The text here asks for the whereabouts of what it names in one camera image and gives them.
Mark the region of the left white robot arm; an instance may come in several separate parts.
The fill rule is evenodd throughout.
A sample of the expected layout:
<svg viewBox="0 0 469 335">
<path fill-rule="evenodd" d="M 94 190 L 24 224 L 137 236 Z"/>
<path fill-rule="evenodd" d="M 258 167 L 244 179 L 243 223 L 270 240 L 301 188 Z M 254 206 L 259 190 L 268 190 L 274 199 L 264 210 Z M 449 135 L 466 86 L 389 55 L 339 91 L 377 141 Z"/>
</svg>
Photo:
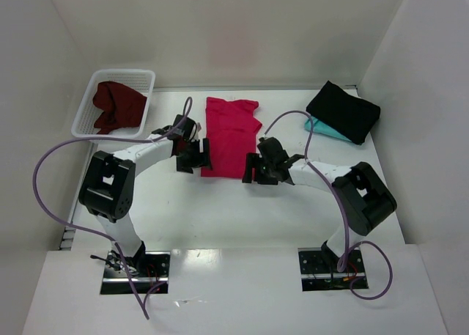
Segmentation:
<svg viewBox="0 0 469 335">
<path fill-rule="evenodd" d="M 130 218 L 135 180 L 148 168 L 173 157 L 178 172 L 210 169 L 210 140 L 200 139 L 199 131 L 199 123 L 178 114 L 173 125 L 154 130 L 143 143 L 116 152 L 100 150 L 92 156 L 78 200 L 111 238 L 112 263 L 126 262 L 137 273 L 149 264 L 146 246 Z"/>
</svg>

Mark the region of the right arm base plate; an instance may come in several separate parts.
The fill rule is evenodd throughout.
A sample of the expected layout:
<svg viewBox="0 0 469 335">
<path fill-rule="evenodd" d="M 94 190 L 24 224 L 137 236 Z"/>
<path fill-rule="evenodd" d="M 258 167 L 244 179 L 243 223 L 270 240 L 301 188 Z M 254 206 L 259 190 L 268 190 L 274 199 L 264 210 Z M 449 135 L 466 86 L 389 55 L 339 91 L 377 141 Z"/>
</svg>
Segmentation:
<svg viewBox="0 0 469 335">
<path fill-rule="evenodd" d="M 359 249 L 352 251 L 349 255 L 347 267 L 343 273 L 337 271 L 336 264 L 329 265 L 322 258 L 320 249 L 299 249 L 298 259 L 304 292 L 348 290 L 352 282 L 354 289 L 369 288 Z"/>
</svg>

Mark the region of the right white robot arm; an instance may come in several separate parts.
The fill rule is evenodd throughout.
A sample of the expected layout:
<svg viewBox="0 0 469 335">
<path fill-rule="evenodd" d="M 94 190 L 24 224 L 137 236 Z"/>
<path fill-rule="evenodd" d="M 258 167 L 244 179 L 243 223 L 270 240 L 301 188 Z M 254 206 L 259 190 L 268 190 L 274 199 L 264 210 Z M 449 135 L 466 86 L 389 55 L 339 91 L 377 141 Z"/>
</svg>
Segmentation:
<svg viewBox="0 0 469 335">
<path fill-rule="evenodd" d="M 333 195 L 344 226 L 323 243 L 322 250 L 340 271 L 345 269 L 350 249 L 358 247 L 397 208 L 393 194 L 367 162 L 337 166 L 306 155 L 290 156 L 274 137 L 260 139 L 257 148 L 258 153 L 246 155 L 243 183 L 302 185 Z"/>
</svg>

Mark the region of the pink t shirt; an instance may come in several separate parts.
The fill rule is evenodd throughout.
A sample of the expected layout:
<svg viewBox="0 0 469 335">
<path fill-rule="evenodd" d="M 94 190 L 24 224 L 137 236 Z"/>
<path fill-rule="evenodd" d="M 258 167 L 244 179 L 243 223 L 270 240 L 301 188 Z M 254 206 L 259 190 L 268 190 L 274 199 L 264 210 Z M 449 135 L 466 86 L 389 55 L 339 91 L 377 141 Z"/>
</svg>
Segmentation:
<svg viewBox="0 0 469 335">
<path fill-rule="evenodd" d="M 202 177 L 243 177 L 246 155 L 256 150 L 256 135 L 262 127 L 254 116 L 258 107 L 255 100 L 206 99 L 206 137 L 212 168 L 203 168 Z"/>
</svg>

